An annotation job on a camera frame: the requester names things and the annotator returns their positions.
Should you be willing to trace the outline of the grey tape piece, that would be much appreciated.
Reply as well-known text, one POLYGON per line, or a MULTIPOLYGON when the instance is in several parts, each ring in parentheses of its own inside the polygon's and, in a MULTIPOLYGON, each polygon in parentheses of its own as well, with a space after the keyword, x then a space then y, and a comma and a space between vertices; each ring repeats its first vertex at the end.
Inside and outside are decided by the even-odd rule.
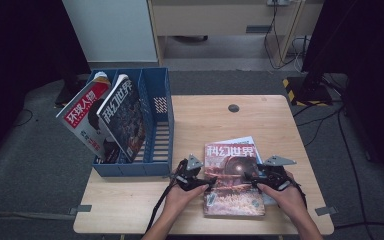
POLYGON ((90 212, 92 205, 78 205, 76 207, 70 208, 69 214, 76 215, 79 212, 90 212))
POLYGON ((318 216, 332 215, 337 213, 337 209, 334 206, 331 206, 331 207, 325 206, 325 207, 316 208, 315 212, 318 216))

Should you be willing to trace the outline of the white cabinet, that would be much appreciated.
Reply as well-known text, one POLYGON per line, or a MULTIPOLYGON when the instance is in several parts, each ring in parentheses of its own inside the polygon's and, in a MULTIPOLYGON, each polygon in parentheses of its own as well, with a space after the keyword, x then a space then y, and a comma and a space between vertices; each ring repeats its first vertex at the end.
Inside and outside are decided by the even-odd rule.
POLYGON ((147 0, 62 0, 89 63, 156 62, 147 0))

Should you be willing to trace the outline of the person's left hand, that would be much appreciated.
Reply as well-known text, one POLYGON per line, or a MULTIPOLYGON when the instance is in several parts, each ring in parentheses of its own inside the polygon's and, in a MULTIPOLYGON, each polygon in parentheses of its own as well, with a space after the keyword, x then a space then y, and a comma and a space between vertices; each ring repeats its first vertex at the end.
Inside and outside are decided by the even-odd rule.
POLYGON ((178 217, 190 201, 203 194, 208 185, 198 186, 192 190, 184 191, 178 185, 171 188, 165 199, 163 213, 170 217, 178 217))

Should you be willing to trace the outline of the black curtain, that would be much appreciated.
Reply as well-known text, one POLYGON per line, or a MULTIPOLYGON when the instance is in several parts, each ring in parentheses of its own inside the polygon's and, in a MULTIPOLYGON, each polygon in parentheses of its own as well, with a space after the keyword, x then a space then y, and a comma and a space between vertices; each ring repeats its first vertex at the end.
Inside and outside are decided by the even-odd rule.
POLYGON ((90 71, 62 0, 0 0, 0 142, 26 94, 90 71))
POLYGON ((303 70, 348 77, 351 118, 384 165, 384 0, 325 0, 303 70))

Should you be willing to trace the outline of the black stand base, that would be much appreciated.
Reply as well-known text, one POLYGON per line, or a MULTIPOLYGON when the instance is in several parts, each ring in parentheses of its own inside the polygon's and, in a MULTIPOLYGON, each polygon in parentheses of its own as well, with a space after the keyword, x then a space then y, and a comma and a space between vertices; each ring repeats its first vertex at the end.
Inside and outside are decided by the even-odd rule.
POLYGON ((62 80, 64 85, 58 94, 55 100, 55 106, 57 108, 63 108, 67 103, 69 103, 72 98, 83 89, 88 80, 89 74, 79 74, 74 75, 71 73, 63 73, 62 80))

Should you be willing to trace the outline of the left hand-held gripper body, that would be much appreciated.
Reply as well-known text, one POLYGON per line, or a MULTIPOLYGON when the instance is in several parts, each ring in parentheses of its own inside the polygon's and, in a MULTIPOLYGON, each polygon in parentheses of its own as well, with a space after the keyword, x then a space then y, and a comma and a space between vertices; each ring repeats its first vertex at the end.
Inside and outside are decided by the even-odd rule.
POLYGON ((184 191, 190 191, 203 185, 204 181, 197 178, 202 166, 203 163, 193 154, 190 154, 187 159, 184 159, 179 163, 174 173, 174 178, 176 179, 177 184, 184 191))

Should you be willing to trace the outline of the light wooden desk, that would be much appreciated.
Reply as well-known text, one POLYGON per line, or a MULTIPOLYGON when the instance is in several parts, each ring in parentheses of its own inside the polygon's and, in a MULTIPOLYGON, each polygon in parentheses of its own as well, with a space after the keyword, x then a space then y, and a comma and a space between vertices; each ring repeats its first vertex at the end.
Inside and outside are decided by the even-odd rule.
POLYGON ((267 0, 147 0, 157 61, 163 62, 170 36, 264 34, 270 58, 286 63, 295 38, 313 34, 325 0, 291 0, 267 6, 267 0))

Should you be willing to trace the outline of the white snow scene magazine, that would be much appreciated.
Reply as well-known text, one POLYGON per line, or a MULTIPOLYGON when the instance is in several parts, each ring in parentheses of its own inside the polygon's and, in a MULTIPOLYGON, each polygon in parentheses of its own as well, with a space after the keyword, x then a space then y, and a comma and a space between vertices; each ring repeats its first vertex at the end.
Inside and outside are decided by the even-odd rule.
MULTIPOLYGON (((241 138, 223 140, 223 141, 220 141, 220 144, 254 144, 254 140, 251 136, 246 136, 246 137, 241 137, 241 138)), ((259 155, 258 150, 256 150, 256 162, 258 164, 263 163, 263 161, 259 155)), ((261 196, 264 200, 264 203, 267 206, 276 205, 276 201, 273 198, 271 198, 270 196, 268 196, 267 194, 262 193, 261 196)))

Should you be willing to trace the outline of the red orange cover magazine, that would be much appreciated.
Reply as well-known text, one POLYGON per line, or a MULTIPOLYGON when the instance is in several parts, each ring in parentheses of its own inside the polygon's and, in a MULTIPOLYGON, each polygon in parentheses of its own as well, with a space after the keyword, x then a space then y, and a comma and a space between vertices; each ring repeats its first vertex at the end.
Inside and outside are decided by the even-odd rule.
POLYGON ((205 145, 205 179, 217 177, 210 192, 204 194, 206 217, 262 217, 265 205, 261 194, 244 177, 259 175, 253 144, 205 145))

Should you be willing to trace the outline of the black stand with striped base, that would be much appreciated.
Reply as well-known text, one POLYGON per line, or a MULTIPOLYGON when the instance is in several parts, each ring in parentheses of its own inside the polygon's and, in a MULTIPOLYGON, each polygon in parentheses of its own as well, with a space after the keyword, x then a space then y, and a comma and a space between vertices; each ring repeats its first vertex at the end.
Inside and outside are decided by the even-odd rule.
POLYGON ((294 106, 331 105, 332 98, 325 86, 321 85, 323 76, 324 52, 321 51, 310 65, 304 77, 287 77, 282 81, 290 103, 294 106))

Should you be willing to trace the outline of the red banner magazine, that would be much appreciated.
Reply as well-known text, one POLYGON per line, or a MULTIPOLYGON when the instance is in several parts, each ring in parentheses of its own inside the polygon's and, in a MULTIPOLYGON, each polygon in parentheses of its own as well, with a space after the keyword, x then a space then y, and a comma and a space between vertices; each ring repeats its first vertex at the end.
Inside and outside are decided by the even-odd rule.
POLYGON ((107 74, 97 72, 56 116, 96 155, 98 164, 115 163, 120 153, 118 144, 97 115, 111 88, 107 74))

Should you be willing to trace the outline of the dark blue lava cover magazine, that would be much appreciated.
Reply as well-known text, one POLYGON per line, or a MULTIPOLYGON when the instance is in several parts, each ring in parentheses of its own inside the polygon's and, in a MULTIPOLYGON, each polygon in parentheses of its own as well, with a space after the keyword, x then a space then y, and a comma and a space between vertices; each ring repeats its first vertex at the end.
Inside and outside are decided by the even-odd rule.
POLYGON ((127 74, 120 74, 115 86, 97 111, 109 133, 132 163, 145 141, 145 125, 136 84, 127 74))

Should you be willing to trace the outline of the blue plastic file rack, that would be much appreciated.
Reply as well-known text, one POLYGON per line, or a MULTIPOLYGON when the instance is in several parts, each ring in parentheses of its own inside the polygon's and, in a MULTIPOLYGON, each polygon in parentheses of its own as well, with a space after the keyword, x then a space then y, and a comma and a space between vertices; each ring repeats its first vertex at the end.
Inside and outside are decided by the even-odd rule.
POLYGON ((168 70, 162 67, 117 69, 113 87, 120 74, 127 74, 136 84, 145 125, 145 141, 132 163, 126 163, 120 149, 111 164, 93 167, 102 177, 166 176, 172 171, 174 113, 168 70))

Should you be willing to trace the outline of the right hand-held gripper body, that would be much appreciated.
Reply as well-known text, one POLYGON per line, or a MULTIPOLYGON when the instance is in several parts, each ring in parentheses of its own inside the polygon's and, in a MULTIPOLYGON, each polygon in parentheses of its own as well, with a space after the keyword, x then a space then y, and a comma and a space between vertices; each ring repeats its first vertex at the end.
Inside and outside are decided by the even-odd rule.
POLYGON ((266 159, 259 170, 264 174, 263 183, 274 190, 283 191, 293 180, 287 175, 285 165, 294 165, 295 160, 273 155, 266 159))

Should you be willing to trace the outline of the person's right hand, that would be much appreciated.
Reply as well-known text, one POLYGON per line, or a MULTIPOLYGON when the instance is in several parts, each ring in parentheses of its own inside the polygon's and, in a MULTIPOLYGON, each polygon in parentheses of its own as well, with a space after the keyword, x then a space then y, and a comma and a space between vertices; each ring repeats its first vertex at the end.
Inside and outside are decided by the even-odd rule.
POLYGON ((274 190, 262 183, 259 183, 257 187, 273 198, 293 222, 300 222, 310 218, 304 200, 295 186, 289 185, 283 191, 274 190))

